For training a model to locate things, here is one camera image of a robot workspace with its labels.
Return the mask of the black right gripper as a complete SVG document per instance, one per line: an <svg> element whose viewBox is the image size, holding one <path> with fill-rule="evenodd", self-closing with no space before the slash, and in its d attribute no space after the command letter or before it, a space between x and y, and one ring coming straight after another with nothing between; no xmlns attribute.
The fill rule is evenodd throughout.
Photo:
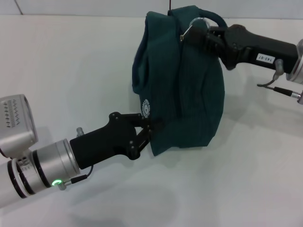
<svg viewBox="0 0 303 227"><path fill-rule="evenodd" d="M278 59L285 73L292 72L299 59L296 45L249 32L244 26L192 26L187 44L201 46L203 52L219 57L228 70L249 63L274 70Z"/></svg>

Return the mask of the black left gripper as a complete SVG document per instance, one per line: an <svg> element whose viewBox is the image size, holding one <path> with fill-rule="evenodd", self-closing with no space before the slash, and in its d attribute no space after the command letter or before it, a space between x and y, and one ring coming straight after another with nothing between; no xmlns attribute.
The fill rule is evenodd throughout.
<svg viewBox="0 0 303 227"><path fill-rule="evenodd" d="M136 127L142 131L137 135ZM70 140L70 146L80 169L85 169L116 155L130 160L140 157L149 144L151 134L164 128L162 119L144 117L141 113L113 112L108 123L99 129Z"/></svg>

